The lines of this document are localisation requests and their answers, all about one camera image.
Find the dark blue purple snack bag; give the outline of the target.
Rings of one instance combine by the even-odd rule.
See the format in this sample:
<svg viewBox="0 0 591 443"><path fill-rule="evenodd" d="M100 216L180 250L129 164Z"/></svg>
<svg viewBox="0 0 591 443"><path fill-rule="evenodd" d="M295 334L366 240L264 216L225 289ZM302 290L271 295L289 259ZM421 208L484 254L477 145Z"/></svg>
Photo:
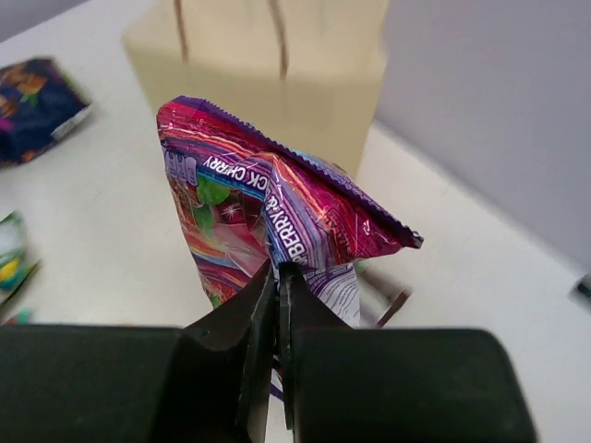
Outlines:
<svg viewBox="0 0 591 443"><path fill-rule="evenodd" d="M1 68L1 165L31 162L89 115L90 98L52 57Z"/></svg>

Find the purple Fox's candy bag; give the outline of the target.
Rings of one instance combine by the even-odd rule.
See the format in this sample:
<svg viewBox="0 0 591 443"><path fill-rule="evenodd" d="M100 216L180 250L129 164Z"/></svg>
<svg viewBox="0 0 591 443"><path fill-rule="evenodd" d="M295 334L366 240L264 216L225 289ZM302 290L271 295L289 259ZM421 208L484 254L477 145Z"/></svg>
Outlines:
<svg viewBox="0 0 591 443"><path fill-rule="evenodd" d="M293 263L310 291L355 327L357 264L422 246L345 172L211 102L180 96L160 107L156 125L181 229L213 306L263 264Z"/></svg>

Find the green snack packet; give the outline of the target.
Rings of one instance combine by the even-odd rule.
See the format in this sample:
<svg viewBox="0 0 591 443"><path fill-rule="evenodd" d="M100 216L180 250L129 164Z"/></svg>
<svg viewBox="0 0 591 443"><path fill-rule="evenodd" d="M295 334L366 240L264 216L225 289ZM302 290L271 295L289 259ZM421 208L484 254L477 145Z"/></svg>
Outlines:
<svg viewBox="0 0 591 443"><path fill-rule="evenodd" d="M25 223L18 211L1 220L1 306L7 305L38 270L28 252Z"/></svg>

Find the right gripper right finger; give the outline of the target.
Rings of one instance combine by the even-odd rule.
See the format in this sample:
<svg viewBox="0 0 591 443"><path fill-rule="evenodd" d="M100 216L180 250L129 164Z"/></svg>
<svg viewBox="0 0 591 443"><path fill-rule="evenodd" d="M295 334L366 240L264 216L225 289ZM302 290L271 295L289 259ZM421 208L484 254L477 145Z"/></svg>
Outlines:
<svg viewBox="0 0 591 443"><path fill-rule="evenodd" d="M534 442L509 355L483 329L354 329L279 269L285 422L297 442Z"/></svg>

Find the teal Fox's candy bag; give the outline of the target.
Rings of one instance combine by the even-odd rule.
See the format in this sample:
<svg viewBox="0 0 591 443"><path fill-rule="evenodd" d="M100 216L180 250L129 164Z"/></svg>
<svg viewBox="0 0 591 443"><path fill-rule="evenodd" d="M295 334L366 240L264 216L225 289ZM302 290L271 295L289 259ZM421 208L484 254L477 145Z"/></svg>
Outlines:
<svg viewBox="0 0 591 443"><path fill-rule="evenodd" d="M1 319L2 325L22 325L31 322L34 312L30 309L23 309L10 317Z"/></svg>

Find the brown chocolate bar lower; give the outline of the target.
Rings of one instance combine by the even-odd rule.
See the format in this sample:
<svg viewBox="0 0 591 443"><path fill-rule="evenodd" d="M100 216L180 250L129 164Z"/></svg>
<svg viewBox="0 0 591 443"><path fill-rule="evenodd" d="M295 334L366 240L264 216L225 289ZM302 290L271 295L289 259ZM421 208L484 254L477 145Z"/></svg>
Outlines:
<svg viewBox="0 0 591 443"><path fill-rule="evenodd" d="M384 273L372 269L358 269L357 278L367 286L385 310L378 315L371 306L360 299L360 316L365 325L383 328L410 298L411 291Z"/></svg>

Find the cream paper bag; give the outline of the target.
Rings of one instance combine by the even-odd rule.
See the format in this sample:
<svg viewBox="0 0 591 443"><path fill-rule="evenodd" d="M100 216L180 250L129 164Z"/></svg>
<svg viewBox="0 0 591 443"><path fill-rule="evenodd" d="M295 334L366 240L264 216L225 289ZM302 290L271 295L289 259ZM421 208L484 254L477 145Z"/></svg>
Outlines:
<svg viewBox="0 0 591 443"><path fill-rule="evenodd" d="M161 1L122 43L152 109L202 98L356 174L382 87L386 1Z"/></svg>

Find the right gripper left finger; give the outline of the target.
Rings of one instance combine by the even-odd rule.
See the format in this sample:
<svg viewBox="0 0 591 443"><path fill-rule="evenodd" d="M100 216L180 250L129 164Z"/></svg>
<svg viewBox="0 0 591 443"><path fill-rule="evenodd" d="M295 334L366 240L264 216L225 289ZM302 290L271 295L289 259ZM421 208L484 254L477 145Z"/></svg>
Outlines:
<svg viewBox="0 0 591 443"><path fill-rule="evenodd" d="M263 265L185 328L1 329L5 442L261 442L275 284Z"/></svg>

